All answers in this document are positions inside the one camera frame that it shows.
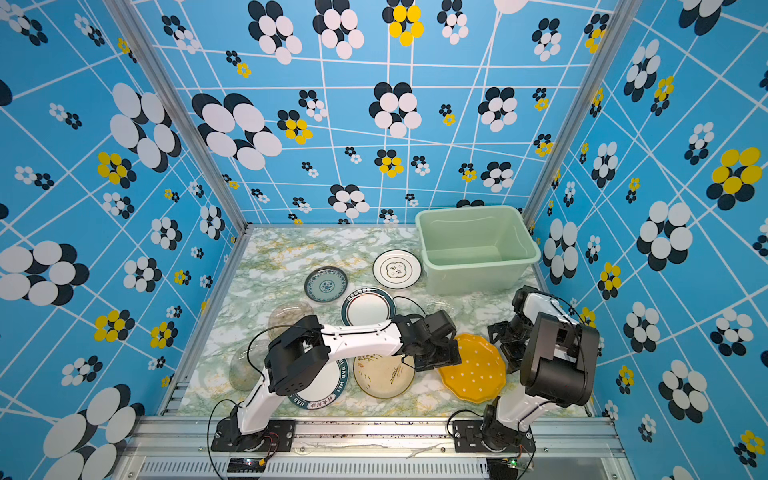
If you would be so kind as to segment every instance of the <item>marble-patterned tabletop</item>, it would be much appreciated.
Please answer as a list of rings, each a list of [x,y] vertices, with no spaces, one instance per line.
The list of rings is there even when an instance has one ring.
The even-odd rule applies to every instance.
[[[487,337],[486,326],[512,318],[512,297],[523,285],[537,286],[528,268],[510,290],[476,292],[463,296],[433,296],[425,291],[425,274],[413,286],[390,290],[373,278],[372,264],[387,250],[403,249],[420,258],[419,233],[415,227],[297,227],[256,228],[237,269],[229,293],[210,332],[204,351],[190,379],[190,384],[178,409],[178,415],[209,415],[221,399],[244,400],[248,391],[243,384],[253,385],[258,377],[247,367],[242,353],[251,337],[266,328],[270,314],[283,303],[307,302],[321,323],[342,325],[341,305],[344,296],[330,302],[318,303],[304,293],[304,280],[321,266],[337,266],[349,278],[347,293],[361,287],[376,286],[390,295],[407,296],[421,305],[427,313],[445,310],[456,324],[458,333],[473,333]],[[418,313],[418,308],[403,299],[396,299],[397,312]],[[257,365],[269,344],[265,334],[251,349]],[[230,374],[230,366],[235,367]],[[352,360],[348,359],[350,368]],[[507,377],[504,392],[521,388],[518,374]],[[403,394],[381,400],[367,395],[349,374],[346,388],[330,405],[316,410],[300,409],[287,399],[275,411],[275,416],[448,416],[459,409],[482,412],[476,405],[457,398],[442,383],[436,370],[418,372]],[[586,416],[583,407],[556,409],[553,416]]]

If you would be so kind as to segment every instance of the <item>green plastic bin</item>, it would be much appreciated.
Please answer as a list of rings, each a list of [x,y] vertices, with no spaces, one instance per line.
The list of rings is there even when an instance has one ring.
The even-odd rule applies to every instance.
[[[520,212],[506,205],[424,210],[416,227],[434,295],[512,288],[541,258]]]

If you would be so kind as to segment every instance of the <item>yellow polka dot plate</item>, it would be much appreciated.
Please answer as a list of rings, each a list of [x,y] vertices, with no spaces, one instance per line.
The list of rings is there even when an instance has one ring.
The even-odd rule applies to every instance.
[[[461,365],[438,369],[445,386],[462,400],[483,403],[496,398],[507,384],[507,367],[498,349],[478,335],[456,337]]]

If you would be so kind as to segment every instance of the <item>blue wall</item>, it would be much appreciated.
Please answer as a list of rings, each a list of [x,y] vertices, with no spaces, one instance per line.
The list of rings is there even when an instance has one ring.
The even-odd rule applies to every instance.
[[[766,23],[646,0],[536,220],[638,478],[768,476]]]
[[[134,7],[249,221],[412,223],[428,207],[526,204],[616,0],[570,3]],[[236,124],[216,107],[238,95],[258,113]]]
[[[104,5],[0,9],[0,478],[100,478],[237,233]]]

